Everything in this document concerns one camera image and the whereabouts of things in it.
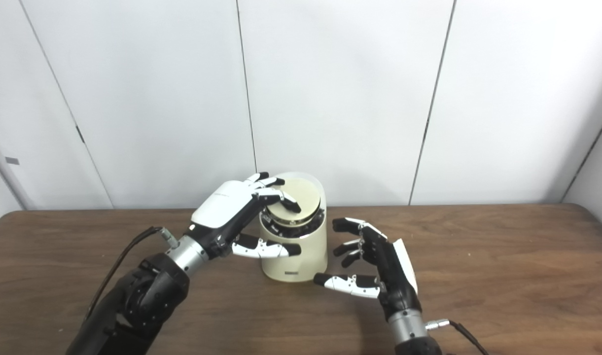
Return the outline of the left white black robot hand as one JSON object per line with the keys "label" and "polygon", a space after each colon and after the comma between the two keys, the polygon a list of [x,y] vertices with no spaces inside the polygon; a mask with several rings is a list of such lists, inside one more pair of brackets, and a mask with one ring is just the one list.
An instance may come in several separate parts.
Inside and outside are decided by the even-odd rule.
{"label": "left white black robot hand", "polygon": [[228,180],[193,212],[185,234],[203,249],[208,260],[231,253],[260,259],[298,256],[302,249],[297,244],[266,241],[243,233],[270,205],[281,204],[289,212],[301,212],[296,199],[278,189],[283,185],[284,179],[267,172],[245,180]]}

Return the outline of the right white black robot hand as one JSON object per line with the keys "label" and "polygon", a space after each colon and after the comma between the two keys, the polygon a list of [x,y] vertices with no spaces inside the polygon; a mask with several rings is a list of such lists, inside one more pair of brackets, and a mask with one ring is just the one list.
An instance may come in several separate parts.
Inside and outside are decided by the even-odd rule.
{"label": "right white black robot hand", "polygon": [[422,313],[414,268],[402,240],[391,242],[375,226],[356,218],[335,218],[332,227],[335,232],[358,236],[334,249],[334,256],[345,256],[342,267],[363,260],[375,266],[377,273],[374,276],[316,273],[314,284],[351,296],[377,299],[387,320],[395,313]]}

